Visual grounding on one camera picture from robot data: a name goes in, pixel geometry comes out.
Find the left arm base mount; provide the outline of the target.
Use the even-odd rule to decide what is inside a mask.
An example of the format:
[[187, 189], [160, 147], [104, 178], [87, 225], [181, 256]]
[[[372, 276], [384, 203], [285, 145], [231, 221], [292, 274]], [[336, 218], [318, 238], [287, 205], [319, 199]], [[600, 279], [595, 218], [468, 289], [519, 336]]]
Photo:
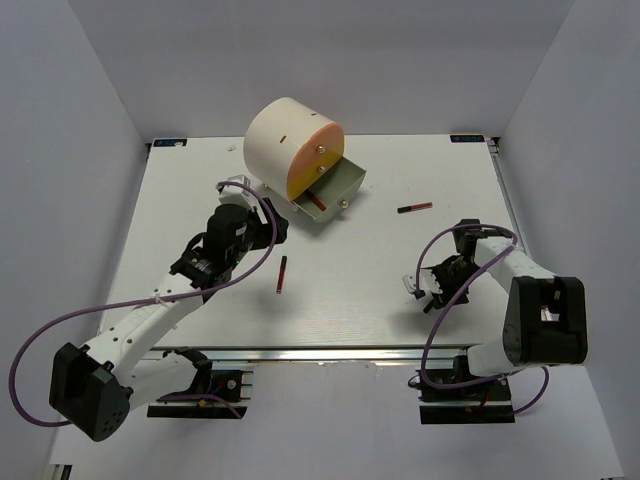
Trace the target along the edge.
[[193, 348], [164, 350], [162, 359], [177, 354], [195, 370], [185, 389], [161, 396], [147, 407], [148, 418], [240, 420], [252, 396], [253, 370], [247, 364], [209, 359]]

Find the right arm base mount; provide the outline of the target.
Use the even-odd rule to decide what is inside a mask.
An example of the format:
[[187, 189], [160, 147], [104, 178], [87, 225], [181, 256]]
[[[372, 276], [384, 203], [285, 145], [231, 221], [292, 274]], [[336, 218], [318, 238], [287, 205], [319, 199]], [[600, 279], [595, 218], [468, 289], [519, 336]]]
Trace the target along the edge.
[[[428, 355], [425, 370], [438, 385], [473, 380], [463, 351], [435, 349]], [[420, 369], [409, 378], [407, 386], [418, 392], [422, 425], [481, 425], [515, 422], [512, 396], [506, 379], [456, 389], [436, 389], [427, 385]]]

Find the yellow drawer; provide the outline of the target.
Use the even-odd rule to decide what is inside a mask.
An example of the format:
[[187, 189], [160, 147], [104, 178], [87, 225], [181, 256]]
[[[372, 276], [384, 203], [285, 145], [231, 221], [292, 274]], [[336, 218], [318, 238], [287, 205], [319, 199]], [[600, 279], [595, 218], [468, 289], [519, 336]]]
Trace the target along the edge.
[[286, 195], [295, 200], [322, 175], [328, 172], [343, 154], [329, 150], [318, 153], [315, 149], [300, 150], [294, 157], [287, 175]]

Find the grey-green bottom drawer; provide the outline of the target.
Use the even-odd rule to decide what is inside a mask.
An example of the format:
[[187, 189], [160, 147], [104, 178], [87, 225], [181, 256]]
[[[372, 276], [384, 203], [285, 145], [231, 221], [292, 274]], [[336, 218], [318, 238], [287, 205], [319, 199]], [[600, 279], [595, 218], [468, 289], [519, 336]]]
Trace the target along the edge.
[[[342, 157], [291, 204], [316, 223], [328, 222], [349, 207], [366, 173], [365, 169]], [[317, 196], [324, 203], [325, 211], [320, 211], [314, 205], [311, 195]]]

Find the red lip gloss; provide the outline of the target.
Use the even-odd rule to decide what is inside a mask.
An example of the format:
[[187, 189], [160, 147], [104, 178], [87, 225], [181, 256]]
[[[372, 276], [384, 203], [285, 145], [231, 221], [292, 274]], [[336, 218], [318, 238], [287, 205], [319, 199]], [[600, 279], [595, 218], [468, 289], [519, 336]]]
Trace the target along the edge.
[[324, 203], [315, 195], [311, 195], [310, 196], [312, 202], [314, 203], [314, 205], [316, 205], [320, 211], [325, 211], [326, 210], [326, 206], [324, 205]]
[[279, 272], [278, 272], [278, 278], [276, 283], [276, 294], [282, 293], [287, 262], [288, 262], [288, 257], [286, 255], [283, 255], [281, 257], [281, 261], [279, 265]]

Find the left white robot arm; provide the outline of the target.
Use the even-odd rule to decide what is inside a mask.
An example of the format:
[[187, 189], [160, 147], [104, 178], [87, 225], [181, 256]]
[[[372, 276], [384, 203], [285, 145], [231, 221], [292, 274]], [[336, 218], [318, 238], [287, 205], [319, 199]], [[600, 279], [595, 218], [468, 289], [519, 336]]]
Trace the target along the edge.
[[202, 307], [215, 288], [231, 280], [250, 251], [281, 244], [288, 222], [270, 199], [225, 203], [174, 262], [149, 305], [84, 345], [55, 354], [50, 405], [95, 442], [109, 438], [130, 411], [162, 398], [204, 399], [215, 391], [212, 363], [191, 347], [171, 348], [154, 362], [146, 353], [182, 319]]

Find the brown lip gloss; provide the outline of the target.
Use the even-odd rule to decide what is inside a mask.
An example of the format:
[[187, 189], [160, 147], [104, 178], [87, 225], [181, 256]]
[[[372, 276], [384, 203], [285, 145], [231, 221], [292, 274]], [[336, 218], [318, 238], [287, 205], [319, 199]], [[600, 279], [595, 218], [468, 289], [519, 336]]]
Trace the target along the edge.
[[430, 209], [432, 207], [433, 207], [433, 203], [432, 202], [424, 202], [424, 203], [419, 203], [419, 204], [413, 204], [413, 205], [407, 205], [407, 206], [398, 207], [396, 209], [396, 212], [398, 214], [406, 214], [406, 213], [411, 213], [411, 212], [415, 212], [415, 211]]

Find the orange top drawer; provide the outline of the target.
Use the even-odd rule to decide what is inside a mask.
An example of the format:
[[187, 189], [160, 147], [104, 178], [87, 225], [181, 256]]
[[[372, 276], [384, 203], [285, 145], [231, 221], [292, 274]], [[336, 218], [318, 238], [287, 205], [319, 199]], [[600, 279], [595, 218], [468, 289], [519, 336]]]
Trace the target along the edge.
[[344, 154], [344, 130], [338, 123], [329, 123], [316, 130], [298, 148], [291, 164], [294, 172], [316, 171], [320, 166], [329, 170]]

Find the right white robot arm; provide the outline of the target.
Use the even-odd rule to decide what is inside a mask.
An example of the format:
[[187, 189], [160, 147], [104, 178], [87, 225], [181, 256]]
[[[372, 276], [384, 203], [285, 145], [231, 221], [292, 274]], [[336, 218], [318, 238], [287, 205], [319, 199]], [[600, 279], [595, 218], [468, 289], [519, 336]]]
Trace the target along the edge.
[[471, 285], [484, 274], [508, 295], [506, 313], [500, 335], [468, 347], [466, 364], [451, 374], [459, 396], [477, 397], [488, 378], [586, 360], [583, 282], [541, 267], [518, 248], [514, 232], [478, 219], [463, 219], [440, 232], [418, 257], [412, 294], [429, 298], [426, 313], [440, 312], [426, 349], [451, 308], [469, 302]]

